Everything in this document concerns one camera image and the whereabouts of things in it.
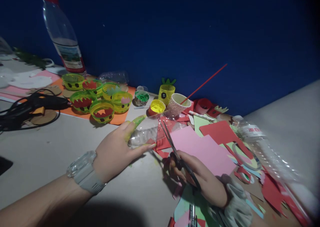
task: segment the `scissors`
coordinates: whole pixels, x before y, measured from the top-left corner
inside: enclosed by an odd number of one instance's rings
[[[196,184],[196,187],[192,185],[193,193],[195,191],[201,192],[201,186],[199,184],[199,181],[197,180],[197,177],[194,175],[194,173],[193,173],[192,169],[190,168],[190,166],[183,159],[181,159],[180,156],[178,155],[177,149],[175,148],[175,146],[173,144],[171,135],[170,135],[169,130],[168,130],[168,128],[167,128],[167,126],[166,126],[164,121],[163,121],[163,124],[164,124],[168,134],[164,130],[163,125],[161,124],[161,121],[160,121],[160,125],[161,125],[161,127],[162,127],[162,129],[163,129],[163,131],[164,131],[164,133],[166,135],[166,138],[169,141],[169,143],[170,143],[170,145],[171,145],[171,147],[173,149],[173,153],[172,152],[170,153],[170,157],[174,158],[175,163],[176,163],[176,167],[178,168],[178,170],[181,170],[182,168],[184,168],[185,171],[187,171],[189,173],[189,175],[191,176],[191,178],[193,179],[194,183]]]

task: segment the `white wall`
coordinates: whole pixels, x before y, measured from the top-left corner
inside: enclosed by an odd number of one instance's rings
[[[320,80],[245,118],[261,128],[273,149],[297,169],[303,184],[319,199]]]

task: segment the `white watch strap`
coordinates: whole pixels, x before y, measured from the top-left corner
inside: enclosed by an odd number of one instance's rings
[[[100,181],[92,164],[86,165],[73,178],[81,188],[94,195],[98,194],[106,185]]]

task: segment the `scissor handle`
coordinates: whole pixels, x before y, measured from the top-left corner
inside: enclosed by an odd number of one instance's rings
[[[201,192],[200,183],[197,177],[194,175],[193,170],[190,168],[190,166],[183,159],[180,159],[180,162],[179,162],[173,152],[170,153],[170,157],[174,158],[174,162],[176,163],[176,167],[178,168],[178,170],[181,170],[182,168],[184,168],[190,174],[191,178],[196,184],[196,186],[193,186],[193,187],[196,188],[197,191]]]

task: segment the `wristwatch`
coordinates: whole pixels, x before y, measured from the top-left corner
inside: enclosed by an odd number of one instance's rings
[[[67,168],[68,177],[73,178],[82,189],[88,190],[94,195],[106,186],[106,183],[101,182],[92,166],[96,156],[95,151],[88,151]]]

